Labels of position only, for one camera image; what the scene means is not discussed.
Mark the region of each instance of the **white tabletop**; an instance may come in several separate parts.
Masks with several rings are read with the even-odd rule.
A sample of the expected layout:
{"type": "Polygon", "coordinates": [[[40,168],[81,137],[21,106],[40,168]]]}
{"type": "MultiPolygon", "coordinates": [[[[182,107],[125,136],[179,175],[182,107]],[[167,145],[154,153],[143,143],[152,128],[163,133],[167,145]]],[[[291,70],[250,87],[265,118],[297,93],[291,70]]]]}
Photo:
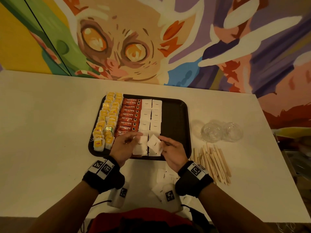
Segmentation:
{"type": "MultiPolygon", "coordinates": [[[[238,123],[242,140],[217,143],[232,172],[232,184],[219,187],[264,222],[311,222],[254,95],[14,71],[0,73],[0,216],[37,217],[81,181],[96,159],[87,145],[106,91],[183,100],[192,147],[204,144],[204,123],[238,123]]],[[[164,208],[150,191],[158,168],[165,162],[126,162],[130,188],[121,211],[164,208]]],[[[189,206],[206,215],[197,199],[189,206]]],[[[100,204],[88,217],[115,211],[100,204]]]]}

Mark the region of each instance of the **painted eye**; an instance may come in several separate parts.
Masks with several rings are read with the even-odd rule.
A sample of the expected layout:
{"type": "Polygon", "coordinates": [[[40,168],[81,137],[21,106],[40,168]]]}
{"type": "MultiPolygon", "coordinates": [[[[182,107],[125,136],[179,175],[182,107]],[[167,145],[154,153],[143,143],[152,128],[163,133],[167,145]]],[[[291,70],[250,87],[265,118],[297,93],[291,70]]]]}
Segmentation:
{"type": "Polygon", "coordinates": [[[97,51],[103,51],[107,49],[107,43],[102,35],[94,28],[85,28],[82,30],[82,36],[86,44],[97,51]]]}
{"type": "Polygon", "coordinates": [[[132,62],[142,61],[146,55],[146,48],[142,44],[131,43],[125,48],[125,56],[132,62]]]}

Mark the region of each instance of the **painted mural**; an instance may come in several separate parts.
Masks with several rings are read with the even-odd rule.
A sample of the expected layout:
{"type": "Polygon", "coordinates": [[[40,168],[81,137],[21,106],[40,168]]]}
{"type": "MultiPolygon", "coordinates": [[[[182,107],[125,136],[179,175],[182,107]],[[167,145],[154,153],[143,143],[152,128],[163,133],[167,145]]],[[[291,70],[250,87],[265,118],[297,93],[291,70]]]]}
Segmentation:
{"type": "Polygon", "coordinates": [[[311,135],[311,0],[0,2],[64,75],[252,93],[276,134],[311,135]]]}

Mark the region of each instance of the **black wrist strap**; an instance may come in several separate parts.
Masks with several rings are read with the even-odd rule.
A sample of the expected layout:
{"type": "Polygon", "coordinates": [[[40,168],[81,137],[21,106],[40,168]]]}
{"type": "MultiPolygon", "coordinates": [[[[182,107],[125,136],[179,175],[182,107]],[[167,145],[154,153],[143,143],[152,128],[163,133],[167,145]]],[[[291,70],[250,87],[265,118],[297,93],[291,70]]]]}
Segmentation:
{"type": "Polygon", "coordinates": [[[188,161],[178,175],[180,179],[176,182],[175,190],[180,196],[188,194],[197,198],[204,187],[214,182],[208,171],[193,161],[188,161]]]}
{"type": "Polygon", "coordinates": [[[120,189],[125,183],[125,178],[120,173],[120,166],[110,155],[105,155],[93,163],[82,180],[99,193],[112,188],[120,189]]]}

